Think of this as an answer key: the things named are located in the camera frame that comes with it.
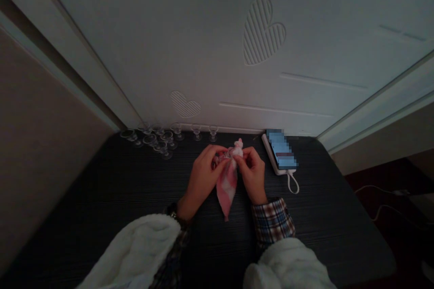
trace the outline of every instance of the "hand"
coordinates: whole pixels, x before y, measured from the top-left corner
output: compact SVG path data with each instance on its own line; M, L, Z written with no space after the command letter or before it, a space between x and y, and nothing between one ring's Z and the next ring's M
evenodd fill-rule
M189 221L194 217L202 203L216 186L218 176L230 159L222 161L212 170L211 163L216 153L223 153L227 148L218 145L208 145L193 163L189 185L185 195L178 202L177 215L182 220Z
M243 158L235 156L240 172L243 176L247 195L253 205L267 204L264 188L265 163L253 147L243 149Z

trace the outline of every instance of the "white charging cable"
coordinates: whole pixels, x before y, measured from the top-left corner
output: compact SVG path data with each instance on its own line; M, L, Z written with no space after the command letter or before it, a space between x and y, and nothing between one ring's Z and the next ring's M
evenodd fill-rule
M386 193L390 193L390 194L394 194L394 195L396 195L396 196L403 196L403 195L405 195L405 194L403 194L401 191L393 191L393 192L390 192L390 191L383 190L382 188L379 188L379 187L377 187L377 186L375 186L375 185L365 185L365 186L362 186L362 187L359 188L358 190L354 191L354 194L356 194L356 193L359 192L360 190L363 190L363 189L366 188L366 187L375 187L376 189L379 189L380 191L383 191L383 192L386 192ZM392 209L393 211L399 213L399 214L400 214L400 215L401 215L405 220L407 220L408 223L410 223L410 224L413 225L414 227L418 228L419 230L426 230L426 229L421 228L421 227L419 227L418 225L416 225L414 222L412 222L412 221L409 220L406 216L404 216L404 214L403 214L402 212L396 210L394 207L391 207L390 205L381 205L381 206L378 208L378 210L377 210L377 214L375 215L375 218L374 218L374 219L371 218L371 220L372 220L373 222L376 222L376 221L378 220L378 217L380 216L380 212L381 212L381 210L382 210L383 208L389 208L389 209Z
M294 177L294 174L293 174L294 171L295 171L295 170L293 170L293 169L288 169L288 170L286 171L286 174L288 175L288 189L291 191L292 194L298 194L299 191L300 191L300 187L298 186L298 182L297 182L297 180L296 180L295 177ZM297 191L296 191L296 192L293 192L293 191L291 190L291 178L294 180L295 185L297 185Z

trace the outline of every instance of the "cable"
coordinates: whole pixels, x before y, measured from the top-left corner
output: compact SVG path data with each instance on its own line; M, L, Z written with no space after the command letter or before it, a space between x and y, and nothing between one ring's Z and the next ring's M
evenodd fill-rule
M295 177L294 177L294 175L293 175L293 173L292 173L292 170L291 170L291 169L288 169L288 170L286 171L286 174L288 175L288 189L291 191L292 194L298 194L299 191L300 191L300 187L298 186L298 182L297 182L297 180L295 179ZM290 183L291 183L291 177L292 177L292 179L294 180L295 185L297 185L297 191L296 191L296 192L293 192L293 191L291 190L291 186L290 186Z
M408 219L406 216L404 216L404 214L403 214L402 212L396 210L394 207L391 207L390 205L381 205L381 206L378 208L378 210L377 210L377 214L375 215L375 218L374 218L374 219L371 218L371 220L372 220L373 222L376 222L376 221L378 220L378 217L380 216L380 211L381 211L381 209L382 209L383 207L386 207L386 208L389 208L389 209L392 209L392 210L396 211L396 212L399 213L399 214L400 214L400 215L401 215L405 220L407 220L408 223L412 224L414 227L418 228L419 230L423 230L423 231L426 230L426 229L424 229L424 228L419 227L419 226L416 225L414 222L410 221L410 219Z
M383 191L383 192L386 192L386 193L390 193L390 194L393 194L393 195L396 195L396 196L398 195L398 194L397 194L397 193L398 193L397 191L394 191L394 192L386 191L386 190L383 190L382 188L379 188L379 187L377 187L377 186L375 186L375 185L365 185L365 186L362 186L362 187L359 188L358 190L354 191L354 193L357 193L357 192L359 192L360 190L362 190L362 189L364 189L364 188L366 188L366 187L375 187L375 188L379 189L380 191ZM419 230L422 230L422 231L425 231L425 230L426 230L426 229L421 228L421 227L419 227L418 225L416 225L414 222L412 222L410 219L408 219L406 216L404 216L404 214L403 214L402 212L396 210L394 207L391 207L390 205L381 205L381 206L379 206L379 208L378 208L378 210L377 210L377 214L375 215L375 218L374 218L374 219L371 218L371 220L372 220L373 222L376 222L376 221L378 220L378 217L380 216L381 209L382 209L383 207L386 207L386 208L392 209L392 210L394 210L395 212L399 213L399 214L400 214L400 215L401 215L405 220L407 220L408 223L410 223L410 224L413 225L414 227L418 228ZM434 223L430 223L430 222L427 222L427 223L426 223L426 225L432 225L432 224L434 224Z
M394 195L396 195L394 192L390 192L390 191L383 190L383 189L381 189L381 188L379 188L379 187L377 187L377 186L375 186L375 185L365 185L365 186L362 186L362 187L359 188L358 190L354 191L354 193L357 193L357 192L359 192L360 190L363 190L363 189L366 188L366 187L375 187L375 188L379 189L380 191L383 191L383 192L386 192L386 193L390 193L390 194L394 194Z

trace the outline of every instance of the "wristwatch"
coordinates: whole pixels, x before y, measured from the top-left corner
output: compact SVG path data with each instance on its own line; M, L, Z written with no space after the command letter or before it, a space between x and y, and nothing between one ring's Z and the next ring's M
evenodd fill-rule
M169 205L166 209L166 215L175 219L181 225L181 229L184 230L191 224L191 221L185 221L179 218L176 214L177 212L178 212L178 204L176 202Z

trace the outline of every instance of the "person's left hand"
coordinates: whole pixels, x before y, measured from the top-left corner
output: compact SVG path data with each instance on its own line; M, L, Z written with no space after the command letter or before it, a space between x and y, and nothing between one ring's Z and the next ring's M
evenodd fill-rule
M183 220L190 220L194 217L202 203L217 183L218 176L230 159L222 161L213 170L212 159L216 153L227 151L227 148L218 145L208 145L193 163L189 185L185 195L178 202L177 215Z

